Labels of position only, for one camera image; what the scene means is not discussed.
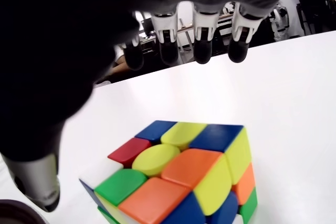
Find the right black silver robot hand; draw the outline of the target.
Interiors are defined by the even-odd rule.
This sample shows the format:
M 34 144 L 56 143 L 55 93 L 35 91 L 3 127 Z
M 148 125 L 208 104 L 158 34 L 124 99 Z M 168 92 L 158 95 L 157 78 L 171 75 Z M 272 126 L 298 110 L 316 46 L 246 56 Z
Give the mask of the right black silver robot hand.
M 135 12 L 151 14 L 162 60 L 177 60 L 177 13 L 194 4 L 195 59 L 205 64 L 219 13 L 235 2 L 231 61 L 279 0 L 1 0 L 1 155 L 16 187 L 45 212 L 60 198 L 58 160 L 65 121 L 112 66 L 115 46 L 142 66 Z

